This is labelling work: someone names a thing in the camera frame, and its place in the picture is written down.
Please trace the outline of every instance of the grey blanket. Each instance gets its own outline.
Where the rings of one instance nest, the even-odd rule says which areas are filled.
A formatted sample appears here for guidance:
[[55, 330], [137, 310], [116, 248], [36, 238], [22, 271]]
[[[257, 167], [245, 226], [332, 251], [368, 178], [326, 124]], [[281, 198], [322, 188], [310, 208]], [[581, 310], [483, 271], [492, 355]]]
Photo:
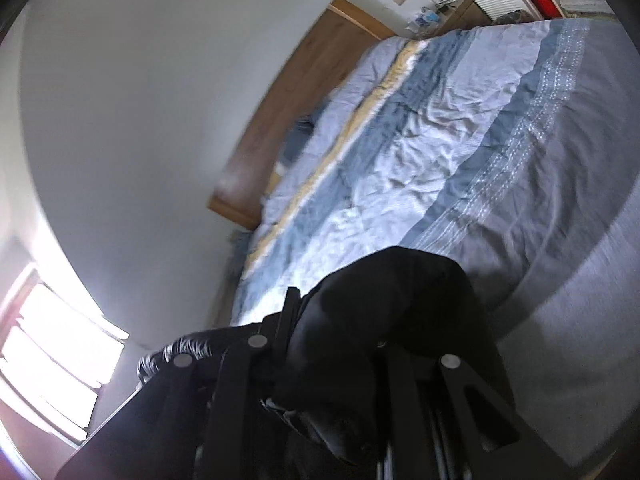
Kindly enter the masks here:
[[517, 409], [579, 464], [640, 404], [638, 52], [618, 24], [555, 20], [410, 43], [387, 68], [360, 91], [356, 71], [336, 97], [354, 113], [329, 105], [266, 203], [236, 321], [384, 247], [449, 256]]

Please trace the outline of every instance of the wooden headboard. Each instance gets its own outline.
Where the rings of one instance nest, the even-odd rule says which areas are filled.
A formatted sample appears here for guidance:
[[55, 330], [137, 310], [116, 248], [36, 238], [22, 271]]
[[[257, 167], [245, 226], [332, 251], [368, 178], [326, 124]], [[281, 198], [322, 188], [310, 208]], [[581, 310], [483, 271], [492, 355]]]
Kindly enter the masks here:
[[395, 33], [346, 0], [334, 0], [295, 49], [227, 162], [209, 208], [253, 230], [260, 199], [287, 131], [355, 67], [371, 45]]

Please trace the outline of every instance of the bright window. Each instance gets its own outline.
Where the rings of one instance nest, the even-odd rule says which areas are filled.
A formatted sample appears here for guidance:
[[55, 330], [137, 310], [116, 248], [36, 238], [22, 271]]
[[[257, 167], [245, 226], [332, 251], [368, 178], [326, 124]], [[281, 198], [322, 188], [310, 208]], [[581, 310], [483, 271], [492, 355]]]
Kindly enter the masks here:
[[80, 314], [30, 274], [0, 330], [0, 375], [54, 428], [87, 438], [100, 389], [124, 347], [104, 326]]

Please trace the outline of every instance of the window frame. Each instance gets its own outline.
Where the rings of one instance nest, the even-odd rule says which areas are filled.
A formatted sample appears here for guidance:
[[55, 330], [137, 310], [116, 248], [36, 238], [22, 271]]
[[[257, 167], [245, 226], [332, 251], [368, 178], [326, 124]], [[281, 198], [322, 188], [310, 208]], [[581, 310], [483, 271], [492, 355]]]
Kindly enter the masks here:
[[69, 420], [69, 422], [71, 424], [77, 426], [80, 430], [84, 431], [86, 433], [86, 437], [84, 439], [82, 439], [82, 440], [78, 440], [76, 437], [68, 434], [64, 429], [60, 428], [55, 422], [50, 420], [49, 417], [47, 417], [45, 414], [43, 414], [36, 406], [33, 406], [31, 404], [31, 402], [27, 398], [24, 397], [22, 392], [2, 373], [1, 370], [0, 370], [0, 380], [2, 380], [5, 384], [7, 384], [11, 388], [11, 390], [20, 398], [20, 400], [35, 415], [37, 415], [41, 420], [43, 420], [44, 423], [46, 423], [48, 426], [53, 428], [56, 432], [58, 432], [65, 439], [68, 439], [69, 441], [73, 442], [77, 446], [80, 446], [90, 436], [90, 428], [94, 424], [94, 416], [95, 416], [95, 412], [96, 412], [96, 406], [98, 405], [98, 402], [100, 400], [100, 396], [101, 396], [102, 390], [104, 388], [104, 384], [101, 384], [101, 386], [98, 387], [98, 388], [95, 388], [94, 386], [91, 386], [91, 385], [87, 384], [83, 379], [81, 379], [80, 377], [77, 377], [73, 372], [69, 371], [65, 367], [65, 365], [63, 365], [62, 363], [57, 361], [56, 358], [54, 358], [51, 355], [49, 355], [49, 353], [44, 348], [42, 348], [36, 341], [34, 341], [21, 328], [20, 323], [18, 322], [18, 320], [20, 319], [20, 311], [21, 311], [22, 307], [24, 306], [24, 303], [26, 302], [26, 300], [29, 297], [29, 295], [33, 292], [33, 289], [37, 285], [43, 285], [47, 289], [49, 289], [49, 291], [51, 291], [53, 294], [55, 294], [61, 301], [63, 301], [63, 303], [65, 303], [67, 306], [69, 306], [71, 309], [73, 309], [75, 312], [77, 312], [80, 316], [83, 316], [85, 319], [87, 319], [94, 326], [98, 327], [98, 329], [100, 329], [100, 331], [103, 332], [105, 335], [107, 335], [108, 337], [110, 337], [112, 339], [115, 339], [116, 341], [121, 343], [123, 345], [123, 349], [124, 349], [124, 345], [126, 344], [126, 342], [124, 340], [120, 339], [119, 337], [117, 337], [116, 335], [113, 335], [112, 333], [110, 333], [107, 330], [105, 330], [103, 327], [100, 326], [100, 324], [96, 323], [93, 319], [88, 317], [86, 314], [84, 314], [82, 312], [78, 312], [76, 309], [74, 309], [71, 304], [66, 302], [59, 294], [56, 293], [55, 290], [53, 290], [49, 285], [47, 285], [47, 283], [41, 278], [40, 273], [38, 272], [38, 270], [35, 267], [33, 267], [30, 270], [30, 272], [28, 273], [28, 275], [24, 279], [22, 278], [22, 276], [20, 276], [20, 277], [18, 277], [18, 280], [17, 280], [16, 285], [14, 285], [14, 287], [17, 288], [17, 290], [14, 292], [13, 296], [8, 300], [6, 309], [2, 313], [2, 315], [0, 316], [0, 358], [4, 357], [4, 354], [2, 352], [3, 349], [4, 349], [4, 345], [5, 345], [6, 341], [7, 341], [7, 338], [9, 337], [9, 334], [10, 334], [12, 328], [16, 327], [16, 328], [20, 329], [24, 334], [26, 334], [26, 336], [38, 348], [40, 348], [40, 350], [42, 350], [51, 359], [52, 362], [54, 362], [60, 368], [62, 368], [62, 370], [65, 373], [67, 373], [68, 375], [73, 377], [76, 381], [79, 381], [79, 383], [81, 383], [83, 386], [89, 388], [92, 392], [96, 393], [96, 399], [95, 399], [94, 407], [93, 407], [92, 412], [91, 412], [89, 423], [87, 424], [87, 426], [85, 428], [83, 428], [81, 426], [78, 426], [76, 423], [74, 423], [73, 421], [69, 420], [68, 417], [63, 415], [63, 413], [60, 413], [56, 408], [54, 408], [52, 406], [52, 409], [54, 409], [61, 416], [65, 417], [67, 420]]

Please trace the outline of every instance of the bed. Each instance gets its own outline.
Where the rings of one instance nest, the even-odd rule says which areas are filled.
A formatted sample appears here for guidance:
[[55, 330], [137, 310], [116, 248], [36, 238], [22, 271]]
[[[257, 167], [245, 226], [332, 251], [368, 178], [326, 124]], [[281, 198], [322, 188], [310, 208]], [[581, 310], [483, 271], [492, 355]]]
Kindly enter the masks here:
[[396, 34], [347, 0], [333, 0], [285, 63], [223, 168], [209, 208], [254, 230], [262, 196], [287, 129], [355, 67], [360, 56]]
[[594, 465], [640, 404], [640, 56], [553, 20], [389, 38], [264, 200], [233, 322], [388, 246], [456, 260], [519, 412]]

